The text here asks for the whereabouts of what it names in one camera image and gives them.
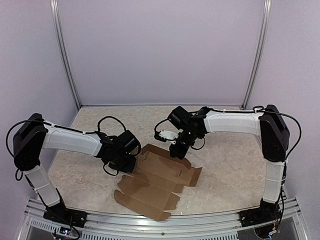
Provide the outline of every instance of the cardboard flap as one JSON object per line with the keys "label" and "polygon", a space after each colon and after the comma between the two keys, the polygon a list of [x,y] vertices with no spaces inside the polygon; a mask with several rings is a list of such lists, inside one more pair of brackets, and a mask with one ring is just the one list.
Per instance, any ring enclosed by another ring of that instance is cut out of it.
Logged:
{"label": "cardboard flap", "polygon": [[180,197],[132,176],[123,175],[118,183],[127,196],[159,210],[175,209]]}
{"label": "cardboard flap", "polygon": [[194,168],[194,172],[193,172],[193,175],[192,175],[192,179],[189,183],[189,187],[195,187],[197,185],[197,182],[198,182],[198,179],[200,177],[200,173],[202,171],[202,167],[199,167],[199,168]]}
{"label": "cardboard flap", "polygon": [[179,202],[179,200],[180,197],[175,194],[171,194],[163,210],[175,210],[177,208],[177,203]]}
{"label": "cardboard flap", "polygon": [[155,146],[155,145],[152,145],[152,144],[148,143],[147,145],[145,145],[142,148],[141,154],[145,155],[147,152],[151,152],[151,153],[154,153],[154,154],[159,155],[161,157],[164,157],[167,160],[171,160],[173,162],[177,162],[177,163],[179,163],[181,165],[184,165],[187,169],[191,168],[191,162],[189,162],[188,159],[186,159],[184,157],[182,160],[180,160],[177,157],[170,157],[170,152],[165,150],[165,149],[163,149],[163,148],[161,148],[161,147],[158,147],[158,146]]}
{"label": "cardboard flap", "polygon": [[144,181],[146,183],[149,183],[161,189],[167,190],[169,192],[180,194],[184,189],[183,184],[176,183],[168,179],[165,179],[161,176],[154,175],[138,167],[136,167],[133,170],[133,173],[130,173],[130,175],[133,176],[134,178],[140,179],[141,181]]}
{"label": "cardboard flap", "polygon": [[130,196],[123,194],[119,190],[115,190],[113,195],[114,195],[115,201],[118,204],[121,204],[122,206],[128,209],[131,209],[132,211],[138,214],[149,217],[156,221],[164,221],[167,218],[169,218],[171,215],[170,212],[165,212],[155,207],[146,205],[143,202],[140,202]]}
{"label": "cardboard flap", "polygon": [[183,164],[171,161],[150,151],[144,157],[138,158],[136,168],[153,175],[161,174],[162,178],[185,186],[189,186],[195,171],[194,167],[188,169]]}

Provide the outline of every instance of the marble-pattern surface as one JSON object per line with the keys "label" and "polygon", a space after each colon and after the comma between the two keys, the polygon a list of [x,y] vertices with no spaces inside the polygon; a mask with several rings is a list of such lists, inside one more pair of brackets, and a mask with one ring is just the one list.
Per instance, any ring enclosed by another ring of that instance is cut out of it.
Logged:
{"label": "marble-pattern surface", "polygon": [[[188,111],[199,106],[185,107]],[[141,142],[169,149],[169,142],[154,139],[154,126],[165,119],[174,106],[83,107],[72,127],[94,131],[104,116],[119,118]],[[165,122],[159,130],[177,131]],[[119,135],[122,127],[113,119],[101,124],[107,135]],[[264,190],[266,165],[253,135],[219,132],[206,135],[205,147],[190,149],[186,157],[194,167],[203,167],[196,187],[185,187],[173,215],[215,213],[258,206]],[[202,145],[198,140],[195,147]],[[113,197],[122,174],[112,177],[102,169],[100,159],[59,150],[49,177],[68,207],[106,213],[135,214],[116,203]]]}

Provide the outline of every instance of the wire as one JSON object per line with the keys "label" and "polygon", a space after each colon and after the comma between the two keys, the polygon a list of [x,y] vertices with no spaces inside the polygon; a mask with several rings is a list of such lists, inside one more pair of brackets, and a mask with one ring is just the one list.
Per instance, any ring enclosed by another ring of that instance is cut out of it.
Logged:
{"label": "wire", "polygon": [[261,237],[259,237],[258,236],[258,234],[257,234],[257,232],[256,232],[256,229],[253,227],[253,231],[254,231],[254,234],[256,235],[256,237],[258,238],[258,239],[261,239],[261,240],[270,240],[270,237],[268,236],[268,238],[261,238]]}
{"label": "wire", "polygon": [[98,128],[98,132],[101,132],[101,129],[100,129],[100,124],[105,120],[105,119],[114,119],[116,120],[118,123],[121,124],[121,126],[123,127],[123,130],[126,131],[126,126],[116,117],[114,116],[105,116],[103,118],[101,118],[99,121],[98,121],[98,124],[97,124],[97,128]]}
{"label": "wire", "polygon": [[295,142],[295,144],[293,145],[293,147],[290,149],[290,151],[286,154],[285,160],[287,160],[288,156],[292,153],[292,151],[296,148],[296,146],[298,145],[298,143],[299,143],[300,140],[301,140],[302,129],[301,129],[300,123],[299,123],[298,120],[295,119],[293,116],[290,116],[290,115],[288,115],[288,114],[281,113],[281,112],[268,111],[267,108],[266,108],[266,110],[263,111],[263,113],[281,115],[281,116],[284,116],[284,117],[287,117],[287,118],[292,119],[292,120],[295,121],[295,123],[297,124],[297,126],[298,126],[298,128],[299,128],[299,137],[298,137],[297,141]]}
{"label": "wire", "polygon": [[279,227],[279,220],[277,218],[277,216],[275,216],[275,219],[276,219],[276,224],[277,224],[277,228]]}
{"label": "wire", "polygon": [[21,179],[24,177],[24,173],[21,171],[21,175],[18,178],[18,172],[19,171],[20,171],[19,168],[17,168],[16,171],[15,171],[15,175],[14,175],[15,176],[15,180],[17,180],[18,182],[21,181]]}
{"label": "wire", "polygon": [[51,223],[51,229],[50,229],[50,233],[51,233],[51,236],[53,237],[53,239],[56,239],[57,238],[57,231],[56,231],[56,228],[54,228],[54,232],[52,233],[52,223]]}
{"label": "wire", "polygon": [[[44,125],[48,125],[48,126],[52,126],[52,123],[46,122],[46,121],[41,121],[41,120],[35,120],[35,119],[28,119],[28,120],[23,120],[23,121],[19,121],[16,124],[14,124],[12,127],[10,127],[9,131],[6,134],[5,137],[5,146],[7,151],[9,152],[9,154],[11,155],[11,157],[15,157],[14,154],[11,152],[10,148],[9,148],[9,144],[8,144],[8,139],[9,139],[9,135],[11,133],[11,131],[18,125],[20,124],[24,124],[24,123],[39,123],[39,124],[44,124]],[[73,132],[77,132],[77,133],[83,133],[83,131],[74,129],[74,128],[70,128],[70,127],[66,127],[66,126],[60,126],[60,125],[54,125],[55,128],[59,128],[59,129],[65,129],[65,130],[69,130],[69,131],[73,131]],[[95,132],[86,132],[85,134],[94,134]]]}
{"label": "wire", "polygon": [[[154,135],[159,135],[160,131],[157,131],[157,127],[158,127],[160,124],[162,124],[162,123],[164,123],[164,122],[166,122],[166,121],[168,121],[168,120],[169,120],[169,119],[166,118],[166,119],[158,122],[158,123],[155,125],[155,127],[154,127]],[[176,140],[176,139],[168,139],[168,138],[164,138],[164,139],[167,140],[167,141],[169,141],[169,142],[173,142],[173,141]]]}
{"label": "wire", "polygon": [[160,133],[159,131],[157,131],[157,127],[158,127],[160,124],[162,124],[162,123],[164,123],[164,122],[166,122],[166,121],[168,121],[168,120],[169,120],[169,119],[166,118],[165,120],[162,120],[162,121],[158,122],[158,123],[154,126],[154,133]]}
{"label": "wire", "polygon": [[193,147],[193,146],[190,146],[193,150],[200,150],[200,149],[202,149],[204,146],[205,146],[205,144],[206,144],[206,139],[205,138],[203,138],[203,144],[202,144],[202,146],[201,147],[199,147],[199,148],[195,148],[195,147]]}
{"label": "wire", "polygon": [[43,200],[43,198],[41,197],[41,195],[40,195],[38,192],[36,192],[36,193],[38,194],[38,196],[39,196],[42,204],[45,206],[45,209],[46,209],[47,211],[50,211],[50,212],[51,212],[53,215],[55,215],[61,222],[63,222],[63,223],[65,223],[66,225],[70,226],[70,229],[71,229],[71,230],[72,230],[72,229],[75,230],[75,232],[76,232],[76,234],[78,235],[78,237],[77,237],[77,238],[69,238],[69,239],[70,239],[70,240],[78,240],[78,239],[80,239],[80,233],[79,233],[79,231],[78,231],[74,226],[72,226],[71,224],[67,223],[64,219],[60,218],[57,214],[55,214],[55,213],[48,207],[48,205],[45,203],[45,201]]}
{"label": "wire", "polygon": [[282,212],[281,212],[281,218],[280,218],[280,220],[279,220],[279,222],[278,222],[278,226],[276,227],[276,230],[279,228],[279,226],[280,226],[280,223],[281,223],[281,220],[282,220],[282,218],[283,218],[283,216],[284,216],[284,211],[285,211],[285,201],[284,201],[284,196],[282,195],[282,190],[283,190],[283,188],[281,187],[281,191],[280,191],[280,194],[281,194],[281,201],[282,201]]}
{"label": "wire", "polygon": [[116,174],[112,174],[112,173],[108,172],[108,171],[105,169],[105,166],[106,166],[106,165],[107,165],[107,164],[104,164],[103,167],[102,167],[103,170],[104,170],[104,172],[105,172],[106,174],[108,174],[108,175],[110,175],[110,176],[114,176],[114,177],[119,174],[119,170],[116,171]]}
{"label": "wire", "polygon": [[208,107],[211,111],[217,112],[217,113],[229,113],[229,114],[254,114],[259,113],[265,108],[261,105],[254,106],[253,110],[218,110],[214,109],[212,107]]}

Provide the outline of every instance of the cardboard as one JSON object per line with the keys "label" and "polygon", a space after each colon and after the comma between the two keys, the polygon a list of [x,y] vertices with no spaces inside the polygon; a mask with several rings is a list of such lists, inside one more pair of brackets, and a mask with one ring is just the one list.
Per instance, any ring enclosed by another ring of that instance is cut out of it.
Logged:
{"label": "cardboard", "polygon": [[202,167],[194,168],[186,159],[171,158],[170,152],[147,144],[136,157],[130,175],[123,175],[114,191],[117,203],[156,221],[164,221],[177,208],[184,186],[195,187]]}

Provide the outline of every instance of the lavender wall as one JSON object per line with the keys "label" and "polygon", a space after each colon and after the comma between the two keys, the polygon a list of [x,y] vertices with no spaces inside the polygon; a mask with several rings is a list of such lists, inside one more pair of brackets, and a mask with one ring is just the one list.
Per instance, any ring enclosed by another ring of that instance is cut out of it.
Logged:
{"label": "lavender wall", "polygon": [[263,0],[60,0],[84,105],[241,105]]}
{"label": "lavender wall", "polygon": [[[295,116],[302,140],[289,159],[285,188],[296,196],[311,238],[320,239],[320,1],[274,0],[250,107],[274,104]],[[286,120],[291,145],[298,129]]]}
{"label": "lavender wall", "polygon": [[[60,58],[50,2],[0,1],[0,239],[13,239],[32,191],[16,182],[5,137],[14,123],[32,113],[69,125],[77,110]],[[48,169],[54,151],[41,162]]]}

